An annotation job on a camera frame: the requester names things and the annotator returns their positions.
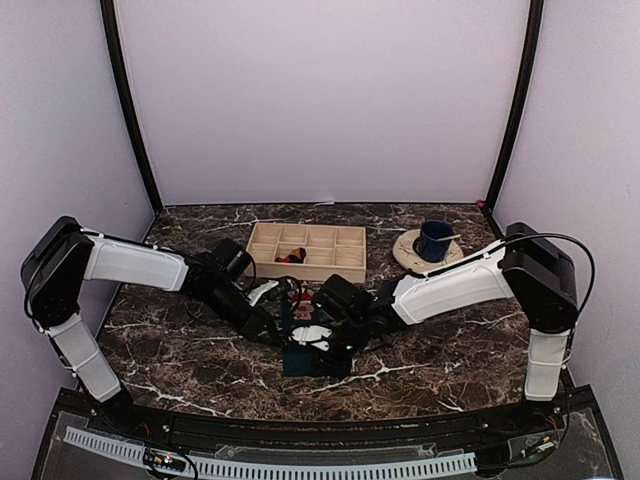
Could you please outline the green christmas bear sock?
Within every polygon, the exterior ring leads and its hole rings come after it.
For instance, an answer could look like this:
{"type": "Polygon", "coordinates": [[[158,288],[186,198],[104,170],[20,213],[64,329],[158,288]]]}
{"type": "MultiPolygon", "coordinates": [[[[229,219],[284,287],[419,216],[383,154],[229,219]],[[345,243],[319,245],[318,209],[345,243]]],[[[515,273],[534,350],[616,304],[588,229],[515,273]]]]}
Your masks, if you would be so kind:
{"type": "MultiPolygon", "coordinates": [[[[280,300],[280,332],[285,338],[294,327],[311,324],[314,306],[312,294],[304,290],[302,294],[286,294],[280,300]]],[[[314,353],[299,344],[287,344],[283,350],[283,375],[285,377],[310,376],[314,353]]]]}

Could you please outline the black red yellow argyle sock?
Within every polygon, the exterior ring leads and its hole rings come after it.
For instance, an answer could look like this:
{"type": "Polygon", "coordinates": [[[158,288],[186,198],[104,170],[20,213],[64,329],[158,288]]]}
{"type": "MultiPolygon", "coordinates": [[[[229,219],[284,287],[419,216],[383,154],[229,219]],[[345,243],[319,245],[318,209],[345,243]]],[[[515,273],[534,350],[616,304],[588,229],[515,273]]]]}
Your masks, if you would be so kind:
{"type": "Polygon", "coordinates": [[[307,256],[306,249],[303,247],[291,250],[286,255],[279,255],[275,258],[277,263],[303,264],[307,256]]]}

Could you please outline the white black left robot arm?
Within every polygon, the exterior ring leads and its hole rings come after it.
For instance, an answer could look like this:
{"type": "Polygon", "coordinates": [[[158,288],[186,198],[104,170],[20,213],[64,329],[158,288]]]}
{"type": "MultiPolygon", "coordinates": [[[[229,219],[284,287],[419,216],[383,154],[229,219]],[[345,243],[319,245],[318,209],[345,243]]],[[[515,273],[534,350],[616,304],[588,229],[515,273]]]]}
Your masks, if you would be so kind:
{"type": "Polygon", "coordinates": [[[103,421],[120,436],[131,436],[141,427],[141,415],[119,398],[124,386],[82,319],[84,283],[107,281],[179,293],[208,306],[241,337],[281,345],[275,317],[237,283],[252,262],[230,239],[210,252],[188,255],[88,230],[75,218],[62,216],[21,265],[23,309],[89,396],[105,403],[103,421]]]}

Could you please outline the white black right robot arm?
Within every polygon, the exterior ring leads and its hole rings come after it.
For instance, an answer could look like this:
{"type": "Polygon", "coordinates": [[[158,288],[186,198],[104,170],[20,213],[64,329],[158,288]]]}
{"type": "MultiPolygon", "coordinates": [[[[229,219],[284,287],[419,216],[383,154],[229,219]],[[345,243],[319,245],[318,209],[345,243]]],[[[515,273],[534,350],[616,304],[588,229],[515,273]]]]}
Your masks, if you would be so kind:
{"type": "Polygon", "coordinates": [[[511,410],[510,424],[530,434],[549,416],[547,402],[556,396],[569,338],[588,301],[577,295],[575,264],[560,241],[591,253],[574,237],[516,222],[503,238],[461,260],[408,271],[375,292],[334,274],[312,298],[311,322],[290,328],[287,341],[311,352],[311,375],[344,378],[354,354],[374,339],[448,312],[513,299],[528,320],[529,343],[525,400],[511,410]]]}

